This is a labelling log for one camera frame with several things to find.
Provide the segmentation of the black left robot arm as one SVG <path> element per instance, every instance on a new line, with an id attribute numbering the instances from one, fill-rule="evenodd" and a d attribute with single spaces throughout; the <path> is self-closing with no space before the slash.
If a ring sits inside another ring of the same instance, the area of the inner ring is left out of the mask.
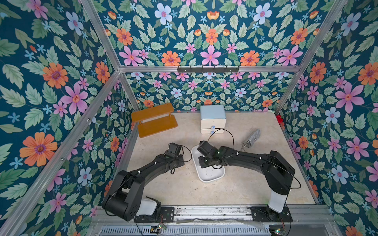
<path id="1" fill-rule="evenodd" d="M 168 150 L 159 154 L 145 166 L 116 174 L 102 202 L 102 208 L 110 216 L 118 216 L 131 221 L 138 216 L 156 219 L 161 212 L 161 203 L 151 197 L 143 197 L 145 186 L 156 177 L 185 165 L 183 146 L 175 143 L 168 145 Z"/>

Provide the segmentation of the white plastic storage tray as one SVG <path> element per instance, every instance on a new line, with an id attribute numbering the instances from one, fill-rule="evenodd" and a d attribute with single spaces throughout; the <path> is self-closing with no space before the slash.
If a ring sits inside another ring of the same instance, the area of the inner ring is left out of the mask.
<path id="1" fill-rule="evenodd" d="M 210 183 L 223 178 L 225 175 L 224 167 L 221 167 L 220 169 L 214 169 L 211 166 L 203 169 L 201 168 L 199 157 L 202 156 L 202 154 L 197 150 L 197 148 L 198 145 L 194 146 L 191 153 L 199 179 L 204 183 Z"/>

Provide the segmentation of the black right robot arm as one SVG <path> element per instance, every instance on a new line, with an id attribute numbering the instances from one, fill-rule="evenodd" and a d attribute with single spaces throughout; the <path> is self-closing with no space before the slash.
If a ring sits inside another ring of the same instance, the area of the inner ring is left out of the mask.
<path id="1" fill-rule="evenodd" d="M 213 166 L 237 166 L 262 173 L 271 189 L 268 207 L 282 213 L 294 179 L 294 168 L 277 151 L 255 154 L 237 151 L 221 146 L 216 148 L 207 141 L 201 141 L 197 150 L 202 169 Z"/>

